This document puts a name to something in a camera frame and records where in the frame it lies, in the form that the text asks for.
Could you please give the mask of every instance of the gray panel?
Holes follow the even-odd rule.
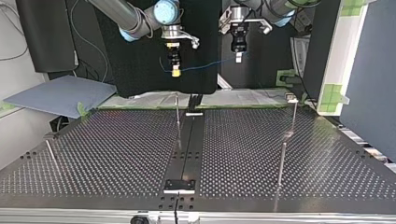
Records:
[[[176,112],[99,111],[0,174],[2,207],[158,209]]]
[[[78,104],[86,111],[96,108],[116,92],[116,87],[79,77],[60,77],[8,97],[4,101],[21,107],[61,115],[80,117]]]
[[[193,209],[396,214],[392,171],[311,110],[298,110],[286,141],[291,124],[292,108],[206,111],[202,164],[192,163],[201,167]]]
[[[396,161],[396,1],[368,7],[340,120],[362,139]]]

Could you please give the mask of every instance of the silver bracket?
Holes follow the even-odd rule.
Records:
[[[238,22],[259,22],[260,26],[260,33],[268,35],[272,30],[273,26],[265,19],[265,18],[258,18],[258,19],[245,19],[241,16],[237,19],[233,19],[233,11],[231,7],[228,7],[224,13],[221,15],[219,19],[219,32],[226,35],[230,31],[231,23],[238,23]]]
[[[200,43],[199,38],[183,31],[183,27],[180,25],[169,25],[163,26],[162,39],[189,39],[193,49],[198,49]]]

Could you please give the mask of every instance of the metal rod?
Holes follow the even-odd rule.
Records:
[[[46,143],[47,143],[47,148],[49,149],[50,157],[53,160],[56,160],[55,155],[53,154],[53,151],[52,151],[52,147],[50,146],[50,140],[46,140]]]
[[[277,180],[277,185],[279,188],[282,186],[282,175],[283,175],[283,166],[285,164],[286,146],[287,146],[287,143],[282,144],[282,151],[281,151],[281,155],[280,155],[279,177]]]
[[[177,127],[180,130],[180,113],[178,112],[178,94],[175,93],[175,105],[176,105],[176,113],[177,113]]]
[[[298,105],[298,101],[294,104],[293,127],[294,127],[294,122],[296,121],[297,105]]]

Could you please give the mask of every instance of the cable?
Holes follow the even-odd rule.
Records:
[[[295,17],[295,19],[294,19],[294,27],[296,27],[297,16],[298,16],[299,13],[300,13],[300,12],[297,10],[297,13],[296,13],[296,15],[295,15],[296,17]],[[303,77],[302,77],[301,74],[300,74],[300,68],[299,68],[298,62],[297,62],[297,48],[296,48],[295,37],[293,37],[293,51],[294,51],[295,60],[296,60],[296,68],[297,68],[298,77],[300,78],[301,83],[303,84],[303,87],[304,87],[304,90],[305,90],[305,92],[306,92],[306,95],[307,95],[308,98],[311,100],[312,105],[314,106],[314,108],[318,111],[318,105],[315,105],[315,104],[314,104],[314,98],[312,98],[311,95],[309,95],[308,89],[306,88],[305,83],[304,83],[304,79],[303,79]]]
[[[1,8],[1,7],[6,7],[8,9],[10,9],[12,11],[12,13],[14,13],[14,15],[19,19],[20,15],[18,14],[18,11],[12,7],[11,5],[9,5],[8,3],[2,2],[0,1],[0,9],[2,10],[2,12],[4,13],[4,15],[7,17],[7,19],[9,20],[9,22],[11,22],[11,24],[15,27],[15,29],[17,29],[17,31],[24,36],[24,33],[22,30],[20,30],[20,28],[12,21],[12,19],[7,15],[7,13]]]
[[[221,60],[221,61],[209,63],[209,64],[206,64],[206,65],[203,65],[203,66],[184,68],[184,69],[180,69],[180,71],[181,71],[181,72],[186,72],[186,71],[190,71],[190,70],[204,69],[204,68],[210,67],[210,66],[212,66],[212,65],[214,65],[214,64],[225,63],[225,62],[228,62],[228,61],[234,60],[234,59],[235,59],[235,58],[231,58],[231,59],[226,59],[226,60]],[[161,60],[161,57],[160,57],[160,66],[161,66],[161,68],[163,69],[163,71],[164,71],[165,73],[171,73],[171,72],[172,72],[172,71],[170,71],[170,70],[165,70],[165,69],[163,68],[163,61]]]
[[[79,0],[76,1],[76,3],[72,6],[72,9],[70,10],[70,23],[71,23],[71,25],[72,25],[72,27],[73,27],[73,30],[76,32],[76,34],[79,36],[79,38],[81,38],[81,39],[82,39],[84,42],[86,42],[87,44],[91,45],[93,48],[97,49],[97,50],[99,51],[99,53],[102,55],[103,59],[105,60],[105,62],[106,62],[106,71],[105,71],[105,75],[104,75],[104,77],[103,77],[103,79],[102,79],[102,82],[105,82],[106,77],[107,77],[107,73],[108,73],[108,60],[107,60],[107,57],[105,56],[105,54],[104,54],[96,45],[94,45],[94,44],[91,43],[89,40],[87,40],[86,38],[84,38],[84,36],[82,36],[82,35],[78,32],[78,30],[77,30],[77,28],[76,28],[76,26],[75,26],[75,24],[74,24],[74,22],[73,22],[73,12],[74,12],[74,9],[76,8],[78,2],[79,2]]]
[[[177,195],[176,205],[175,205],[175,210],[174,210],[175,224],[178,224],[177,206],[178,206],[178,197],[179,197],[179,195],[180,195],[180,193]]]
[[[146,14],[146,12],[144,12],[144,11],[143,11],[142,9],[140,9],[139,7],[134,7],[134,5],[132,5],[132,4],[129,3],[129,2],[127,2],[127,3],[128,3],[128,5],[129,5],[131,8],[134,9],[134,12],[135,12],[136,15],[137,15],[136,27],[134,27],[134,29],[132,29],[132,30],[130,30],[130,31],[128,31],[128,32],[135,33],[135,32],[137,32],[138,29],[140,29],[140,24],[142,23],[142,15],[143,15],[143,17],[145,18],[145,23],[146,23],[147,27],[148,27],[149,30],[150,30],[150,35],[146,35],[146,37],[147,37],[148,39],[151,39],[152,37],[154,37],[154,29],[152,28],[151,23],[149,23],[149,17],[148,17],[148,15]]]
[[[96,80],[96,81],[99,81],[99,73],[98,73],[98,71],[96,70],[96,69],[94,69],[89,63],[87,63],[87,62],[85,62],[84,60],[82,60],[82,59],[78,59],[81,63],[82,63],[82,65],[85,67],[85,70],[86,70],[86,74],[87,74],[87,78],[88,78],[88,74],[93,78],[93,80]],[[88,70],[88,67],[96,74],[96,76],[94,76],[93,75],[93,73],[91,73],[89,70]]]
[[[19,55],[11,57],[11,58],[4,58],[4,59],[0,59],[0,62],[4,62],[4,61],[9,61],[9,60],[13,60],[13,59],[17,59],[20,58],[21,56],[23,56],[23,54],[25,54],[27,52],[28,48],[26,46],[26,49]]]
[[[6,7],[6,8],[8,8],[8,9],[10,9],[10,10],[15,14],[15,16],[16,16],[17,18],[20,17],[20,15],[18,15],[18,11],[17,11],[15,8],[13,8],[11,5],[9,5],[8,3],[5,3],[5,2],[1,2],[1,1],[0,1],[0,9],[1,9],[1,11],[3,12],[3,14],[7,17],[7,19],[9,20],[9,22],[11,22],[12,26],[14,26],[14,28],[15,28],[22,36],[24,36],[23,31],[20,30],[20,28],[18,28],[18,26],[12,21],[12,19],[7,15],[7,13],[6,13],[1,7]],[[24,49],[24,51],[23,51],[22,53],[20,53],[20,54],[18,54],[18,55],[16,55],[16,56],[10,57],[10,58],[2,58],[2,59],[0,59],[0,62],[10,61],[10,60],[14,60],[14,59],[20,58],[21,56],[23,56],[23,55],[27,52],[27,50],[28,50],[28,47],[27,47],[27,45],[26,45],[26,48]]]
[[[317,7],[321,3],[321,0],[317,0],[317,2],[315,3],[308,3],[308,4],[296,3],[294,0],[289,0],[289,2],[295,7],[311,8],[311,7]]]

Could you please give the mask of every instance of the vertical post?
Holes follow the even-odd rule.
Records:
[[[176,113],[177,113],[177,127],[180,130],[180,113],[178,109],[178,94],[177,92],[175,93],[175,105],[176,105]]]
[[[286,156],[286,143],[282,144],[282,151],[280,155],[280,165],[279,165],[279,177],[277,180],[277,186],[280,188],[282,186],[282,175],[283,175],[283,166],[285,164],[285,156]]]
[[[53,160],[56,160],[55,154],[53,154],[52,147],[51,147],[51,145],[50,145],[50,140],[47,139],[47,140],[46,140],[46,143],[47,143],[47,148],[49,149],[50,157],[51,157]]]

